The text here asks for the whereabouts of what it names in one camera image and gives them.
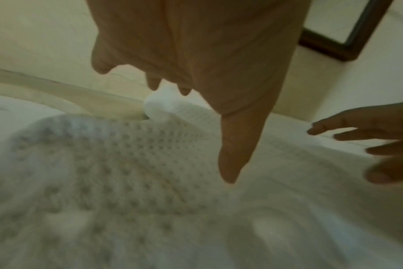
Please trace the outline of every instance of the white wall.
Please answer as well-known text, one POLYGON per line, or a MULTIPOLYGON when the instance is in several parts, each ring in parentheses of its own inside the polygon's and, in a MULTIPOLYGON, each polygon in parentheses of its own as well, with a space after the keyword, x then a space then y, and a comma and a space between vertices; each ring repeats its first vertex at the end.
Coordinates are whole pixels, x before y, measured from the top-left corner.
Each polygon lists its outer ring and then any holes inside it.
MULTIPOLYGON (((84 0, 0 0, 0 69, 143 100, 149 90, 141 71, 127 66, 100 76, 91 69, 95 35, 84 0)), ((310 121, 397 101, 403 101, 403 0, 395 0, 355 62, 299 48, 275 111, 310 121)))

